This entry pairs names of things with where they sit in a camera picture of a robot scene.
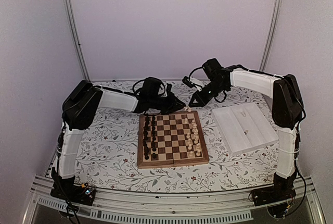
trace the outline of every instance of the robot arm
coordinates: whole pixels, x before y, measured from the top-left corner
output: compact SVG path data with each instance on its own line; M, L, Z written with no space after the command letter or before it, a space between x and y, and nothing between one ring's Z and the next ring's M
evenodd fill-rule
M159 94L161 80L146 78L142 88L137 91L123 92L102 86L93 86L88 81L81 81L73 90L62 106L62 131L58 138L57 162L52 169L55 181L51 195L64 200L70 200L85 205L92 205L94 187L74 185L75 159L80 141L93 122L98 108L117 108L134 113L142 113L150 108L169 114L184 108L172 92L171 85L164 87Z
M184 77L183 82L196 91L189 103L190 107L204 107L221 92L231 90L231 86L260 92L273 99L272 116L279 135L279 162L274 174L274 186L267 191L254 190L255 205L263 205L285 200L296 195L293 181L297 175L295 160L299 151L299 124L302 117L303 101L295 77L284 77L248 70L241 65L223 68L214 58L202 67L210 82L203 86L196 79Z

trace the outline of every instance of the floral pattern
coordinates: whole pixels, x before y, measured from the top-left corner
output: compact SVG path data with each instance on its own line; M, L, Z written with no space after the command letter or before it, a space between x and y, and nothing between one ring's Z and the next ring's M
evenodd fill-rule
M178 81L168 83L172 84L172 92L188 104L195 90ZM96 83L123 91L130 91L133 84L130 81ZM266 101L261 94L242 88L232 88L227 94L226 101L221 104L212 100L204 108L193 109L198 111L210 156L206 165L138 169L139 115L118 109L98 109L94 122L80 143L75 165L76 183L89 182L100 188L116 190L167 193L231 190L272 183L278 144L230 156L211 115L214 108L255 102L275 128Z

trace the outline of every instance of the black cable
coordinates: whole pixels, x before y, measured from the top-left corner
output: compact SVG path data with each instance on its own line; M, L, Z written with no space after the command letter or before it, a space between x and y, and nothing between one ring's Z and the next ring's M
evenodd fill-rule
M135 95L138 94L138 93L141 91L141 88L135 90L135 89L134 89L135 86L137 86L140 82L143 82L144 80L145 80L145 79L139 80L139 81L137 81L136 83L133 84L133 86L132 86L132 91L133 91L133 93L134 93ZM162 96L162 95L165 94L165 92L166 92L166 88L165 88L165 85L164 85L163 82L162 82L162 87L163 87L163 92L160 93L160 94L158 94L157 96Z
M188 76L188 81L189 81L189 82L190 82L190 79L191 79L192 74L193 74L196 70L199 70L199 69L203 69L203 68L202 68L202 67L198 67L198 68L195 68L194 70L191 71L191 73L190 73L189 76ZM201 89L202 89L202 86L201 86L201 85L196 84L196 83L194 83L194 82L191 82L191 83L193 83L195 86L201 87Z
M191 73L190 73L189 76L188 76L188 79L191 78L191 76L192 76L192 74L194 73L194 71L197 71L197 70L199 70L199 69L202 69L202 67L198 67L198 68L195 68L194 70L192 70Z
M298 167L297 167L296 161L295 161L295 167L296 167L296 172L299 174L299 176L300 176L300 177L302 178L302 180L303 180L303 183L304 183L304 194L303 194L303 198L302 198L300 204L298 204L298 206L294 209L293 212L287 213L287 214L285 215L285 217L287 217L287 216L292 215L293 213L295 213L295 212L297 211L297 209L299 209L300 206L302 205L302 203L304 202L304 199L305 199L305 196L306 196L306 181L305 181L304 177L302 176L302 174L300 173L300 170L299 170Z
M216 97L214 97L215 101L218 102L218 103L224 102L226 100L226 98L227 98L227 93L225 93L225 90L223 91L223 94L224 94L224 98L223 98L222 101L219 101L219 100L216 99Z
M136 83L133 84L133 86L132 86L132 91L133 91L134 94L137 94L137 91L139 90L139 89L138 89L137 91L134 90L135 86L137 86L140 82L143 82L144 80L145 80L145 79L139 80L139 81L137 81Z
M57 158L57 173L59 175L59 158ZM70 201L70 199L68 198L67 194L64 192L64 190L62 189L62 186L61 186L61 183L59 181L56 182L60 188L60 190L62 191L64 197L66 198L65 202L67 203L67 208L66 208L66 211L67 211L67 214L69 215L69 208L71 208L71 210L73 211L74 213L74 216L76 218L76 221L78 222L77 224L81 224L80 221L79 221L79 218L78 216L76 215L76 212L75 212L75 209L73 207L73 204L72 202ZM73 222L70 218L69 218L69 221L72 223L72 224L76 224L75 222Z

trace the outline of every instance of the chessboard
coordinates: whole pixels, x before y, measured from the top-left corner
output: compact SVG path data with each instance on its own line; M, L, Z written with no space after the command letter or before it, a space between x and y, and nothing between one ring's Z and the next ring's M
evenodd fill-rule
M140 115L139 168L192 166L209 162L198 112Z

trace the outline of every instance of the white wall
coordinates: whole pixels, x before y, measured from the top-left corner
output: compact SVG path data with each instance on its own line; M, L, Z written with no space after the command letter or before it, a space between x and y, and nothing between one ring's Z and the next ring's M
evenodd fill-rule
M333 0L283 0L266 71L298 80L308 115L299 164L333 223Z
M222 66L258 69L274 6L274 0L72 3L93 80L179 79L212 57Z
M82 79L62 0L0 0L0 223L20 223Z

